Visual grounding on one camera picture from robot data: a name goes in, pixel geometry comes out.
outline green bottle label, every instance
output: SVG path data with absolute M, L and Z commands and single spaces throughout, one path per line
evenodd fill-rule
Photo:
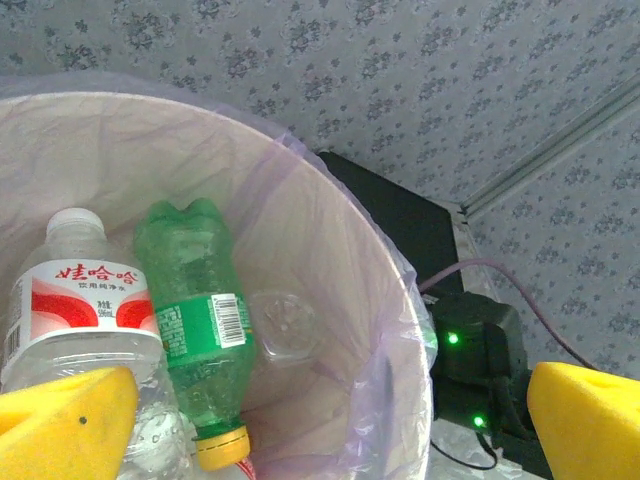
M 233 293 L 167 305 L 156 310 L 156 318 L 169 366 L 187 356 L 253 343 L 247 305 Z

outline bottle neck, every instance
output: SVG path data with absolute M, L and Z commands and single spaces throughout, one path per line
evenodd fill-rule
M 226 421 L 220 421 L 218 423 L 210 423 L 203 426 L 196 425 L 196 434 L 198 435 L 197 439 L 205 440 L 207 438 L 218 437 L 225 433 L 233 432 L 243 426 L 244 422 L 240 419 L 240 416 L 236 416 Z
M 70 242 L 106 242 L 107 236 L 104 231 L 91 223 L 75 222 L 51 230 L 45 243 L 70 243 Z

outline trash can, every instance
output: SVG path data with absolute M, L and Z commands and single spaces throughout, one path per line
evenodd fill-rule
M 122 75 L 0 78 L 0 195 L 3 301 L 58 210 L 130 247 L 153 202 L 212 198 L 247 293 L 301 295 L 329 336 L 304 391 L 246 412 L 258 478 L 425 478 L 436 340 L 415 272 L 286 129 Z

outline yellow bottle cap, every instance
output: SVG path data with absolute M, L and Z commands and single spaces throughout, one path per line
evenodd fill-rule
M 247 427 L 240 427 L 217 437 L 196 440 L 196 449 L 200 468 L 206 472 L 238 463 L 251 452 Z

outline wall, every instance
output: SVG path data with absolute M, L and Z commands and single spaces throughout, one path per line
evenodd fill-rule
M 558 165 L 475 217 L 483 255 L 523 279 L 561 334 L 598 367 L 640 379 L 640 100 Z M 573 361 L 500 275 L 531 363 Z
M 0 0 L 0 73 L 102 69 L 464 201 L 638 66 L 636 0 Z

